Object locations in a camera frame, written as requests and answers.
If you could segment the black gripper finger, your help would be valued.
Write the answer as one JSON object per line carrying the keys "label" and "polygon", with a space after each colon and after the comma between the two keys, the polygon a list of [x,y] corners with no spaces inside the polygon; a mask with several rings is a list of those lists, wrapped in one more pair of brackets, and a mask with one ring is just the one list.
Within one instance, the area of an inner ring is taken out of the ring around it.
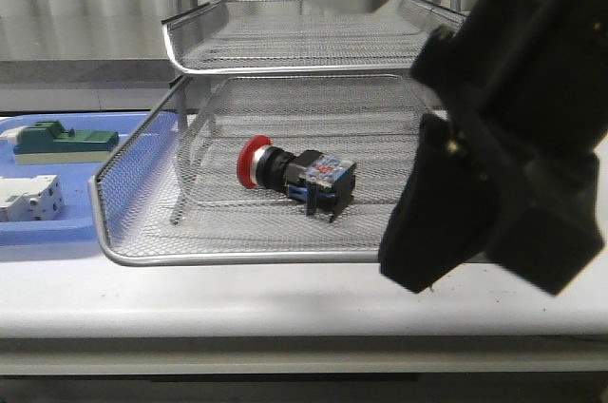
{"label": "black gripper finger", "polygon": [[421,120],[414,165],[381,240],[380,273],[420,293],[481,252],[497,194],[450,123]]}

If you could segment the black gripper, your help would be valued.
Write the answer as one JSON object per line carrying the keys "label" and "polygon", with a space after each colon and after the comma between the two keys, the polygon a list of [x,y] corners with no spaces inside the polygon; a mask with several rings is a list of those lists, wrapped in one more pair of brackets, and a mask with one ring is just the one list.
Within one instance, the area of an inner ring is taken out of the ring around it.
{"label": "black gripper", "polygon": [[607,0],[477,0],[435,29],[412,75],[484,149],[498,192],[488,259],[553,296],[603,247]]}

